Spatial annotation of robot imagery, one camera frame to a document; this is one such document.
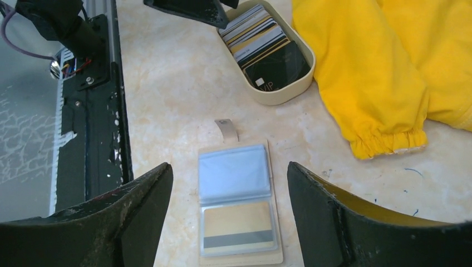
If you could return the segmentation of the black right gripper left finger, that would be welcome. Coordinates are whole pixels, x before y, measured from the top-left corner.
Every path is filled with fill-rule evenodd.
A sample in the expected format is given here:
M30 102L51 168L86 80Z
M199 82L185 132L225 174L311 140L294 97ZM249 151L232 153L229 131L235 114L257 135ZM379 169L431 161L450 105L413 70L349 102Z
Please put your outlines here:
M49 217L1 224L2 266L153 266L173 187L162 163Z

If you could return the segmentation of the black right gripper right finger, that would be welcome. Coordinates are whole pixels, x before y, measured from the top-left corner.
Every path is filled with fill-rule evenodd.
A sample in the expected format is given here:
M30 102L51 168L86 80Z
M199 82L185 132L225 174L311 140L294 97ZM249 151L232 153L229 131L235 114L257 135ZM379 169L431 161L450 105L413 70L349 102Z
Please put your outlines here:
M290 162L289 195L305 266L470 266L471 222L405 215Z

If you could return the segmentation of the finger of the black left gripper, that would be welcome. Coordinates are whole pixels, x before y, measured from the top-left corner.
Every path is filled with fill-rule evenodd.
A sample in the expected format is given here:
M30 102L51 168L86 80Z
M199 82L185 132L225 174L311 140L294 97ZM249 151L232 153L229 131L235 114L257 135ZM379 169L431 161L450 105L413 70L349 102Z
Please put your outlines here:
M224 29L229 19L223 5L230 0L143 0L143 4L167 14L202 22Z

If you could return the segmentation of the gold credit card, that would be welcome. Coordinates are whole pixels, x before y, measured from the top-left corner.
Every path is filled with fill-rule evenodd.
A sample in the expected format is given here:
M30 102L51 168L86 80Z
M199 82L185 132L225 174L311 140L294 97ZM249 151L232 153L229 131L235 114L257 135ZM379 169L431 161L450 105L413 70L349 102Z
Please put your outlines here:
M271 206L249 202L203 210L203 254L239 253L276 246Z

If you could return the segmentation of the beige card holder wallet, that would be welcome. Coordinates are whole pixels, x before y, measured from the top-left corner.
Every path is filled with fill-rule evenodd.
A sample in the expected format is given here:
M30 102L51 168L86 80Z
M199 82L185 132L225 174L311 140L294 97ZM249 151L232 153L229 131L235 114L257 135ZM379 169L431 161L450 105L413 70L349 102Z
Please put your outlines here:
M200 266L270 266L283 263L283 245L274 191L271 157L265 139L241 141L229 119L217 119L223 143L198 152ZM271 206L276 246L239 253L203 254L203 210L249 202Z

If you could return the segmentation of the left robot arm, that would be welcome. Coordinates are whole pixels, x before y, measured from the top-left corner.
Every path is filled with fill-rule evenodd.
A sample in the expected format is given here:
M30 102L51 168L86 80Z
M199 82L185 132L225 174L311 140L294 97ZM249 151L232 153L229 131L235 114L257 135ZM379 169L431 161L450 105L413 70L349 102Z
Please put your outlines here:
M174 0L143 1L143 4L187 19L224 29L229 19L223 5L236 9L239 1ZM14 11L30 20L48 41L59 41L74 56L93 57L103 53L105 42L88 20L79 16L83 1L17 1Z

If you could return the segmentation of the stack of cards in tray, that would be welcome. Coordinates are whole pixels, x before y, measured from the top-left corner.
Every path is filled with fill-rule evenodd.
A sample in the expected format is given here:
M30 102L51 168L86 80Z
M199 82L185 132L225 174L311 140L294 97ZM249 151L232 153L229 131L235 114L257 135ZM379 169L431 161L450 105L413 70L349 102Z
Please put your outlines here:
M261 4L229 22L218 33L241 68L289 43L283 28Z

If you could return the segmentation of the black VIP front card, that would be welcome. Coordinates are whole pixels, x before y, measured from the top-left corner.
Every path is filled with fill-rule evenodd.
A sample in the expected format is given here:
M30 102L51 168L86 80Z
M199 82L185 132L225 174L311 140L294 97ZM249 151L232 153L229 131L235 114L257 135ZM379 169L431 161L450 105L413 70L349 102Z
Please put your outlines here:
M280 90L305 76L311 69L295 41L243 68L251 85L264 92Z

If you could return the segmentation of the yellow jacket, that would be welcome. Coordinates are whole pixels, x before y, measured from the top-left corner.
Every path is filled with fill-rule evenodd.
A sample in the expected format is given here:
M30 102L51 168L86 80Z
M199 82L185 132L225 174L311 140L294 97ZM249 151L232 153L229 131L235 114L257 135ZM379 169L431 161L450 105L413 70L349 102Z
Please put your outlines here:
M293 1L321 99L358 159L427 145L427 119L471 130L470 1Z

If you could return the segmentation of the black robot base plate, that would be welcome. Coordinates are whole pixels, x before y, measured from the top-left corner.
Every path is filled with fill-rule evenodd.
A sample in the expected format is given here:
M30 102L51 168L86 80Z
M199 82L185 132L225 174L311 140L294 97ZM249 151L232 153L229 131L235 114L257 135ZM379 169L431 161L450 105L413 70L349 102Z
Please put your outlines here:
M77 58L58 82L50 213L132 181L131 147L115 1L85 1L93 29L105 42L100 56Z

